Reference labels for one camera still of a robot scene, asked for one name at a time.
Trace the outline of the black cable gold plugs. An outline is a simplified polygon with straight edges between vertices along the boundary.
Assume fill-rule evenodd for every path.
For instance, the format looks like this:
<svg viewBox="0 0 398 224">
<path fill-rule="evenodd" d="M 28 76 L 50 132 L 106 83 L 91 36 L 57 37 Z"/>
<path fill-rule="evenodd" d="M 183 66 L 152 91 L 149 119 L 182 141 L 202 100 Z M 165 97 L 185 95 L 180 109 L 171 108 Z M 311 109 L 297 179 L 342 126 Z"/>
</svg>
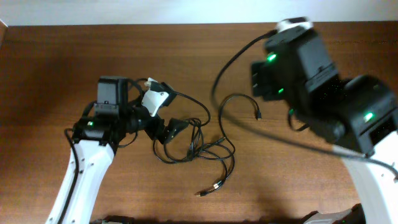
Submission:
<svg viewBox="0 0 398 224">
<path fill-rule="evenodd" d="M 218 191 L 220 188 L 222 188 L 222 186 L 224 186 L 225 182 L 228 180 L 228 178 L 234 171 L 234 166 L 235 166 L 234 153 L 236 152 L 236 148 L 229 139 L 229 137 L 227 137 L 222 124 L 220 125 L 220 131 L 221 131 L 221 137 L 218 140 L 215 140 L 211 143 L 202 142 L 200 146 L 198 145 L 198 142 L 199 140 L 202 140 L 204 138 L 203 132 L 201 131 L 200 128 L 195 128 L 195 132 L 193 133 L 193 140 L 188 148 L 186 158 L 189 161 L 192 161 L 194 159 L 204 159 L 206 161 L 220 162 L 223 168 L 223 173 L 221 177 L 216 181 L 214 181 L 211 187 L 198 191 L 195 194 L 195 196 L 197 197 L 204 197 Z M 211 150 L 214 147 L 225 150 L 227 155 L 225 156 L 217 155 L 216 152 L 213 152 Z"/>
</svg>

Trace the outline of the black cable white-tipped plug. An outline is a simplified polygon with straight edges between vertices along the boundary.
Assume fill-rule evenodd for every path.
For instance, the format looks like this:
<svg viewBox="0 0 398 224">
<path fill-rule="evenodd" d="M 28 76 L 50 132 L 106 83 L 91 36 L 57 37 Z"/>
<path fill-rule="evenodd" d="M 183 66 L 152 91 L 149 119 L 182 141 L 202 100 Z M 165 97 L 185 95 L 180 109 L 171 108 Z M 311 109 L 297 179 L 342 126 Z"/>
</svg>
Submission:
<svg viewBox="0 0 398 224">
<path fill-rule="evenodd" d="M 158 158 L 158 160 L 162 161 L 165 164 L 179 164 L 179 163 L 190 162 L 186 158 L 186 156 L 187 156 L 188 148 L 193 140 L 193 133 L 195 132 L 195 128 L 200 128 L 202 131 L 202 127 L 204 126 L 204 124 L 202 123 L 202 121 L 199 118 L 187 118 L 187 119 L 181 119 L 181 120 L 187 121 L 189 123 L 188 126 L 192 127 L 190 142 L 188 143 L 186 154 L 182 158 L 176 158 L 169 153 L 169 150 L 167 149 L 167 145 L 169 143 L 171 143 L 171 141 L 168 144 L 161 144 L 158 140 L 154 140 L 152 142 L 152 150 L 153 150 L 154 155 L 156 156 L 156 158 Z M 200 146 L 202 142 L 205 143 L 205 138 L 203 138 L 202 140 L 199 140 L 198 145 Z"/>
</svg>

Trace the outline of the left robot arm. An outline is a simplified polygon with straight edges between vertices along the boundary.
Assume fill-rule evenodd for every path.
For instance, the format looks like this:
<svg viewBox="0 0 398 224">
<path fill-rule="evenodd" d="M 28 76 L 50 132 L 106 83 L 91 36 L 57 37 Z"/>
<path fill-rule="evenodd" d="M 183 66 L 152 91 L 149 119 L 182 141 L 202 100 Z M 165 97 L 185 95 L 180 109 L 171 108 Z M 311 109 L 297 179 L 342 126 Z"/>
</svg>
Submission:
<svg viewBox="0 0 398 224">
<path fill-rule="evenodd" d="M 165 125 L 157 114 L 177 96 L 171 86 L 151 78 L 144 85 L 127 77 L 99 78 L 97 99 L 64 131 L 70 159 L 47 223 L 89 223 L 103 177 L 127 134 L 144 131 L 167 144 L 187 127 L 177 119 Z"/>
</svg>

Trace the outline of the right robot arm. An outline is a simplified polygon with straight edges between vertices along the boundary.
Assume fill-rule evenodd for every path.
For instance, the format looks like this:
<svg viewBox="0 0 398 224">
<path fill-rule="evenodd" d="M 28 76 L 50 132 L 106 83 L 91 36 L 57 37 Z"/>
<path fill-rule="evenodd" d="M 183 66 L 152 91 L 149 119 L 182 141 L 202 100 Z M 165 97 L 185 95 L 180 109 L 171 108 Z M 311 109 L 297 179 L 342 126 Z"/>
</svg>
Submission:
<svg viewBox="0 0 398 224">
<path fill-rule="evenodd" d="M 333 146 L 360 203 L 313 212 L 303 223 L 397 222 L 397 98 L 370 75 L 344 80 L 306 17 L 280 21 L 266 35 L 267 58 L 251 66 L 252 92 L 284 100 L 290 115 Z"/>
</svg>

